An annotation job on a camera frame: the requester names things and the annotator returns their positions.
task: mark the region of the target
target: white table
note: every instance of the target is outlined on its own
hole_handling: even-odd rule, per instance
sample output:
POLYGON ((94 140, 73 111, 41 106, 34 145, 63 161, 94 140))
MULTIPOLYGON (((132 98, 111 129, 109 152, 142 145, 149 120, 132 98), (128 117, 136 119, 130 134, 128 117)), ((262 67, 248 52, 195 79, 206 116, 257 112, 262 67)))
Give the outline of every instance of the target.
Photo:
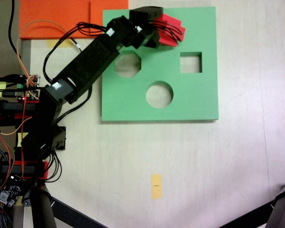
MULTIPOLYGON (((215 228, 272 200, 285 184, 285 0, 129 2, 216 7, 219 120, 103 123, 99 79, 90 101, 60 123, 67 144, 51 194, 110 228, 215 228), (162 175, 156 200, 154 173, 162 175)), ((31 42, 31 74, 43 75, 49 50, 31 42)), ((76 54, 59 48, 48 74, 76 54)))

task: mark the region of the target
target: green board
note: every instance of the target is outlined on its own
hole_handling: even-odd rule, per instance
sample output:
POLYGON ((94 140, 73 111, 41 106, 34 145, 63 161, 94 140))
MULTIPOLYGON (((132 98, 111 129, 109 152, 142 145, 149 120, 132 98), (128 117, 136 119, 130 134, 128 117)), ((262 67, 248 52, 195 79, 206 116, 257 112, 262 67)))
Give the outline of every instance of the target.
MULTIPOLYGON (((141 58, 141 70, 131 78, 120 77, 115 61, 102 78, 103 121, 216 120, 219 117, 216 14, 215 7, 164 9, 182 21, 184 41, 177 47, 152 49, 122 48, 141 58), (181 56, 201 54, 201 73, 182 73, 181 56), (165 108, 154 108, 146 93, 154 82, 165 82, 173 90, 173 100, 165 108)), ((104 24, 128 10, 104 11, 104 24)))

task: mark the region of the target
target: robotic arm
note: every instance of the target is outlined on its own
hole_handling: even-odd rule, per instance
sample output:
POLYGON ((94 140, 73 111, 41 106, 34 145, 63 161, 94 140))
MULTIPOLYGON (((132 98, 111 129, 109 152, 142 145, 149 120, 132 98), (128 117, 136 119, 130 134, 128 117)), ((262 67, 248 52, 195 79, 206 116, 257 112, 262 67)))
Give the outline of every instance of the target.
MULTIPOLYGON (((33 118, 26 124, 28 135, 21 142, 24 160, 37 162, 26 164, 25 175, 43 177, 42 160, 53 151, 64 149, 66 128, 57 125, 62 105, 66 102, 74 103, 89 90, 96 79, 118 57, 122 47, 133 46, 137 49, 141 46, 149 48, 157 48, 159 45, 176 46, 184 36, 184 28, 181 27, 180 21, 175 23, 176 21, 178 20, 163 14, 161 7, 133 9, 130 11, 129 19, 121 16, 111 20, 104 34, 98 35, 84 51, 53 78, 51 85, 41 89, 39 102, 28 103, 25 110, 26 114, 33 118)), ((0 100, 0 126, 19 125, 23 106, 21 101, 8 103, 0 100)), ((0 176, 6 176, 7 167, 7 163, 0 164, 0 176)), ((21 174, 18 163, 15 163, 11 174, 21 174)), ((8 184, 3 187, 7 190, 2 197, 12 194, 13 202, 16 202, 19 194, 25 194, 25 191, 15 190, 21 186, 16 185, 14 179, 8 184)), ((5 209, 7 203, 2 200, 0 205, 5 209)))
POLYGON ((64 103, 75 102, 91 88, 95 80, 118 57, 122 47, 141 46, 157 48, 165 42, 166 34, 150 21, 164 23, 163 8, 142 7, 130 11, 129 19, 124 16, 111 20, 106 32, 96 39, 70 62, 52 81, 41 90, 38 104, 38 126, 22 141, 24 153, 35 154, 35 159, 44 159, 51 150, 62 146, 65 130, 56 124, 64 103))

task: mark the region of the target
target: orange paper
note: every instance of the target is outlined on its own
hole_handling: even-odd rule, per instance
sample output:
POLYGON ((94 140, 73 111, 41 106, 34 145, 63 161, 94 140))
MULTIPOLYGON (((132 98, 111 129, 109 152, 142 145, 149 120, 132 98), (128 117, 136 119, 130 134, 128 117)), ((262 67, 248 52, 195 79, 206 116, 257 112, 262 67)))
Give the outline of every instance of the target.
MULTIPOLYGON (((21 0, 19 31, 34 20, 51 20, 66 30, 78 22, 102 25, 103 10, 127 9, 128 0, 21 0)), ((21 35, 22 39, 57 39, 64 32, 55 25, 39 22, 30 25, 21 35)), ((87 38, 76 32, 74 38, 87 38)))

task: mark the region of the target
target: black tripod leg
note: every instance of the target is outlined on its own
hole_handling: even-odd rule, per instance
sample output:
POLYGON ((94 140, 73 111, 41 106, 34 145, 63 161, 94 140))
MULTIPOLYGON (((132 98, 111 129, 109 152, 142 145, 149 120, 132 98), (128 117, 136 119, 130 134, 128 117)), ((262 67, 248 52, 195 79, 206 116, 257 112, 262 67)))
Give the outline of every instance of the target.
POLYGON ((49 195, 35 189, 30 197, 34 228, 56 228, 49 195))
POLYGON ((265 228, 285 228, 285 196, 275 203, 265 228))
POLYGON ((220 228, 257 228, 267 223, 273 210, 274 201, 271 201, 220 228))
POLYGON ((52 198, 52 209, 55 218, 74 228, 107 228, 67 204, 52 198))

